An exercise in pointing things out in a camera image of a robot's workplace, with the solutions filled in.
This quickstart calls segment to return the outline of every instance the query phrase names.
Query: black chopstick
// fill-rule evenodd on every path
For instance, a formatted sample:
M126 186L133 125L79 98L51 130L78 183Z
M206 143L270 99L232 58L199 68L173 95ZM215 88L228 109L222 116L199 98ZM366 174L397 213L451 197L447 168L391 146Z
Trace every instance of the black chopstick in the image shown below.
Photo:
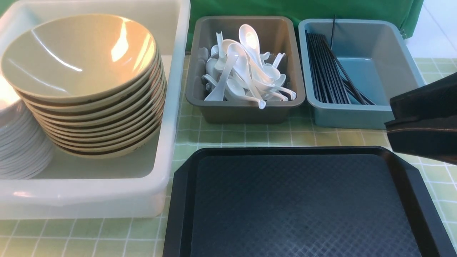
M333 15L332 37L330 38L330 49L333 49L333 35L335 34L336 15Z
M318 42L315 40L314 38L314 34L310 33L309 35L309 38L311 39L311 44L313 46L313 53L314 53L314 58L313 58L313 61L314 61L314 65L316 66L316 70L317 70L317 75L319 77L319 80L320 80L320 84L321 84L321 90L325 92L325 94L327 95L328 97L328 103L338 103L337 102L337 99L336 99L336 94L335 92L333 91L333 88L329 87L329 83L328 83L328 78L326 76L326 73L325 73L325 67L323 66L322 64L322 60L321 60L321 57L320 57L320 54L319 52L317 51L317 44Z
M355 94L352 92L350 86L349 86L349 82L345 79L342 79L343 80L343 83L345 84L345 88L347 90L347 92L353 97L355 98ZM367 105L376 105L373 101L371 101L367 96L365 96L362 92L360 92L360 90L356 89L357 92L359 92L359 94L362 96L363 100L365 103L361 102L360 104L367 104Z
M317 62L319 64L321 73L323 75L326 88L330 91L330 97L332 99L332 103L341 104L342 97L338 93L336 85L334 83L332 83L330 70L328 68L328 63L326 62L326 59L324 57L323 48L322 48L322 44L319 41L319 37L317 34L313 34L313 33L310 36L314 42L315 51L317 53Z
M317 76L316 67L314 65L314 62L312 61L312 59L313 59L313 54L311 53L312 47L310 45L311 42L310 42L309 33L307 30L305 30L305 34L306 34L306 42L308 44L308 58L309 58L309 65L311 67L311 79L313 81L314 96L317 98L317 100L319 100L319 102L323 102L324 99L322 97L321 90L319 89L320 85L318 84L317 78L316 78L316 76Z
M321 40L326 41L326 38L324 35L319 35L319 37ZM331 54L328 53L327 49L325 49L324 46L321 46L321 47L322 47L322 51L324 53L324 58L326 59L326 62L329 64L328 69L329 69L330 74L333 77L334 87L336 89L336 92L340 96L340 99L342 100L341 103L342 104L351 104L351 101L349 99L349 96L346 93L343 81L341 80L341 76L338 71L338 67L335 64L335 61L333 60Z
M343 65L341 65L340 61L338 60L338 58L336 57L335 53L332 51L332 49L330 49L330 46L329 44L327 43L326 40L322 40L322 42L324 43L325 47L327 48L328 52L333 56L333 59L335 60L335 62L338 64L338 66L340 67L341 71L343 72L344 76L346 77L346 80L349 82L349 87L352 89L353 93L355 94L355 99L357 101L359 101L360 103L363 102L363 99L361 97L361 95L359 94L358 90L355 88L354 86L354 83L352 83L350 77L348 76L348 74L346 73L346 71L344 70L343 68Z

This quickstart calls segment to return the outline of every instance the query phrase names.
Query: beige bowl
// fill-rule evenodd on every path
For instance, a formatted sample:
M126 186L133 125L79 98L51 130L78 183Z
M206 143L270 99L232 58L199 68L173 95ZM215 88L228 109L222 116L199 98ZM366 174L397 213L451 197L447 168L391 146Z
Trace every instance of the beige bowl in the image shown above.
M151 105L149 109L143 111L139 116L135 117L131 121L127 121L124 124L115 125L113 128L103 129L99 132L88 132L84 133L83 130L76 132L67 132L59 129L49 127L45 124L41 124L48 132L52 133L54 136L63 138L66 140L75 140L79 142L98 142L103 140L108 140L113 136L122 136L126 133L129 133L138 128L138 126L143 125L154 113L163 111L163 104L165 102L165 91L163 91L163 96L161 96L162 103Z
M156 49L152 34L135 21L84 14L49 21L20 35L7 47L1 70L17 91L38 100L91 102L138 80Z
M120 144L122 142L129 142L131 138L135 138L136 136L141 135L142 133L146 133L148 128L154 126L157 123L160 123L160 121L162 120L162 114L163 112L154 113L150 119L145 120L142 126L137 127L136 130L133 130L130 133L126 133L121 136L106 136L106 140L102 140L99 142L77 142L59 138L53 134L48 134L48 136L51 138L51 140L65 148L83 152L93 152L95 151L94 149L98 149L101 147L110 147L111 145Z
M110 159L110 158L117 158L121 157L124 155L128 155L130 153L133 153L134 151L138 150L141 148L143 145L145 145L148 141L150 141L153 138L158 138L160 129L156 128L152 132L150 132L148 135L144 136L143 138L139 139L136 142L131 143L130 145L124 146L119 149L111 150L111 151L106 151L106 152L99 152L99 153L84 153L84 152L78 152L78 151L73 151L69 149L65 149L63 147L59 147L61 151L69 154L69 155L74 155L77 157L81 158L88 158L88 159Z
M139 132L136 133L135 135L132 135L130 137L125 137L120 142L115 142L113 140L112 141L113 144L110 144L110 145L102 145L102 143L100 143L100 146L98 146L98 147L76 147L76 146L63 144L63 143L55 140L52 137L50 137L50 139L57 146L63 147L68 150L78 151L81 153L103 153L103 152L107 152L107 151L121 149L128 145L131 145L134 142L137 142L141 138L144 138L145 136L147 136L148 134L150 134L151 132L153 132L160 126L161 121L162 121L162 115L158 116L158 118L159 118L158 120L148 122L148 124L146 124L144 127L142 127L141 130L139 130Z
M126 113L124 116L115 119L113 121L96 125L96 126L89 126L89 127L68 127L68 126L60 126L60 125L55 125L52 123L45 122L43 120L37 119L37 121L40 123L40 125L46 129L50 129L52 131L56 131L58 133L64 133L67 135L72 135L73 133L76 134L86 134L86 133L98 133L98 132L104 132L110 129L117 129L117 128L125 128L124 126L128 123L131 122L132 120L137 119L139 116L141 116L142 113L147 112L149 110L152 110L152 108L155 106L156 102L153 101L148 101L143 103L140 107L138 107L135 110L132 110L128 113Z
M164 75L161 75L160 77L156 77L155 81L149 87L149 90L147 91L147 93L144 94L140 99L133 101L133 103L131 105L127 106L122 111L116 112L109 116L105 116L105 117L96 117L95 116L93 119L88 119L85 121L70 122L70 121L61 121L61 120L50 119L50 118L40 115L38 113L34 113L33 115L35 116L35 118L37 120L39 120L40 122L42 122L44 124L54 124L56 126L92 127L92 126L102 125L105 123L109 123L109 122L118 120L121 117L124 117L125 114L130 113L131 111L139 108L146 102L156 102L158 100L158 96L159 96L159 94L157 93L157 90L159 88L164 87L164 85L165 85L164 79L165 79Z
M165 103L165 98L163 97L162 100L159 103L157 103L155 106L153 106L152 109L142 113L140 116L138 116L133 121L126 123L125 125L122 126L121 129L118 129L118 128L112 129L113 132L111 132L111 133L108 130L108 131L103 131L103 132L91 133L92 134L91 137L81 137L81 135L86 136L86 134L76 134L76 133L71 134L70 133L70 135L62 135L60 133L56 133L55 129L50 129L49 127L45 127L45 129L47 130L50 137L52 137L53 139L55 139L59 142L62 142L64 144L81 146L81 147L90 146L90 145L86 145L86 144L106 142L106 141L114 140L117 138L121 138L126 135L134 134L136 131L138 131L143 126L145 126L149 121L154 120L157 118L157 116L162 115L164 103Z
M141 86L143 86L146 83L146 81L148 81L151 73L153 73L153 71L155 69L159 68L159 65L162 65L162 64L160 61L160 55L157 54L155 56L154 62L150 66L149 70L143 76L141 76L141 78L139 80L135 81L131 86L125 88L124 90L122 90L112 96L102 98L100 100L90 102L90 103L83 103L83 104L48 103L48 102L40 101L40 100L30 97L28 95L22 94L20 92L17 92L17 93L18 93L18 95L21 96L21 98L25 102L29 103L30 105L33 105L33 107L35 109L41 110L43 112L48 112L48 113L56 112L56 114L57 114L57 113L75 113L75 112L96 111L99 109L103 109L104 107L109 106L113 103L116 103L116 102L122 100L123 98L126 98L129 95L133 94L137 90L139 90L139 88Z
M97 111L87 111L85 113L81 114L74 114L74 113L56 113L56 112L49 112L37 107L34 107L31 105L28 101L24 101L29 109L33 113L40 114L41 116L49 118L51 120L59 120L59 121L84 121L84 120L92 120L92 119L97 119L100 117L105 117L108 115L111 115L113 113L118 112L121 109L124 109L126 106L131 105L133 102L137 101L139 98L144 96L148 89L150 88L150 85L153 83L158 83L158 77L160 75L160 68L157 67L153 73L148 74L148 81L146 83L143 83L138 90L135 92L132 92L129 96L126 96L125 98L109 105L106 106L103 109L99 109Z

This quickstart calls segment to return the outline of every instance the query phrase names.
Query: blue plastic bin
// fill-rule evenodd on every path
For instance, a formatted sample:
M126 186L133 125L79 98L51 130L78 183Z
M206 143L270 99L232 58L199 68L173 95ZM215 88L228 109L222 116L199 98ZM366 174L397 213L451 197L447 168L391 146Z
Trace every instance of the blue plastic bin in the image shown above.
M310 33L330 41L332 19L309 19L298 25L303 76L314 121L321 127L385 129L393 120L389 99L424 85L419 70L398 29L389 22L336 20L333 51L354 86L376 105L322 103L314 95L306 42Z

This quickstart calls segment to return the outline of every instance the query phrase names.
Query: chopsticks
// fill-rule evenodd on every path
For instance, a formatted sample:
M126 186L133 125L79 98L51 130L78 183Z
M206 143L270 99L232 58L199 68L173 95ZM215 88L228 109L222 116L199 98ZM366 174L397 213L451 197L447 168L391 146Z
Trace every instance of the chopsticks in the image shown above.
M351 96L360 104L375 105L354 86L343 65L332 51L334 33L335 17L330 45L325 35L305 31L314 96L323 103L352 104L349 98Z

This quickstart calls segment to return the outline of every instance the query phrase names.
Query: stack of bowls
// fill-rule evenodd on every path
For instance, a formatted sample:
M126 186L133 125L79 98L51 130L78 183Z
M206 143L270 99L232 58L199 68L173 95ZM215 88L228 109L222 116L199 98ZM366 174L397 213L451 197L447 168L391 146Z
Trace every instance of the stack of bowls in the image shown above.
M53 157L53 144L1 77L0 179L27 179L43 171Z
M104 14L50 21L11 43L1 68L69 154L119 157L158 132L167 82L154 37L137 22Z

